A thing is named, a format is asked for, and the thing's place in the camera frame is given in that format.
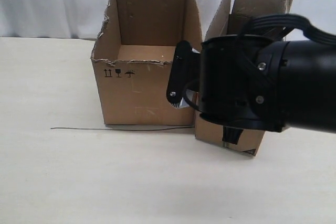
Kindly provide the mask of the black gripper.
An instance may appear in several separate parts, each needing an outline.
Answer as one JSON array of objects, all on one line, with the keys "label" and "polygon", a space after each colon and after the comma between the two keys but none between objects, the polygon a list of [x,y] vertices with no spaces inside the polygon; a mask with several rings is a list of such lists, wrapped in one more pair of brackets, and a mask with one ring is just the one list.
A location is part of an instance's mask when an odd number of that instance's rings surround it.
[{"label": "black gripper", "polygon": [[228,35],[202,43],[198,109],[222,125],[222,141],[237,145],[243,129],[281,132],[275,80],[257,67],[259,53],[274,41],[263,36]]}]

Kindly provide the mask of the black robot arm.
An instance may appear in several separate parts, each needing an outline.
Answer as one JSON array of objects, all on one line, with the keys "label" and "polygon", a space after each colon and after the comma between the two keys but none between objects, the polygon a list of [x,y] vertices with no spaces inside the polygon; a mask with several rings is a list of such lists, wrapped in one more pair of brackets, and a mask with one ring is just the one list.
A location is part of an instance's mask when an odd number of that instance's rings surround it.
[{"label": "black robot arm", "polygon": [[228,35],[202,44],[201,118],[237,144],[243,130],[335,131],[335,47]]}]

